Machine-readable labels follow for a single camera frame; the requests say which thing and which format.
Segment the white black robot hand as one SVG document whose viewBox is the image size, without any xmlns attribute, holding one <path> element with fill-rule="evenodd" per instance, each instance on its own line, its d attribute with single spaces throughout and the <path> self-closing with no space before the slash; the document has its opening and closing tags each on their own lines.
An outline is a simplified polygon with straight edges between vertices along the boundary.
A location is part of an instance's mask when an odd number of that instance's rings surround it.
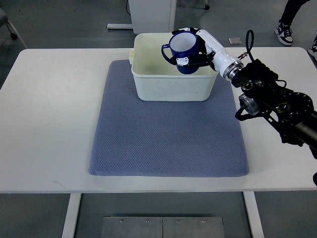
<svg viewBox="0 0 317 238">
<path fill-rule="evenodd" d="M 231 80 L 243 68 L 241 60 L 229 55 L 223 45 L 208 31 L 187 27 L 173 31 L 172 36 L 180 31 L 193 32 L 198 40 L 199 54 L 189 57 L 187 67 L 209 66 L 226 80 Z"/>
</svg>

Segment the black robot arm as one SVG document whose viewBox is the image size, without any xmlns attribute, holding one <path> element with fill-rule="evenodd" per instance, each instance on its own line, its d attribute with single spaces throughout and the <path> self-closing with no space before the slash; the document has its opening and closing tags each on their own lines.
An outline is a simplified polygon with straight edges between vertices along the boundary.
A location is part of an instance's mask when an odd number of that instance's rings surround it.
<svg viewBox="0 0 317 238">
<path fill-rule="evenodd" d="M 279 85 L 278 74 L 259 59 L 251 49 L 254 33 L 246 34 L 246 54 L 250 63 L 230 74 L 234 87 L 242 90 L 240 108 L 235 117 L 239 121 L 264 118 L 280 135 L 282 143 L 303 146 L 307 144 L 312 155 L 317 155 L 317 113 L 312 99 L 301 92 Z"/>
</svg>

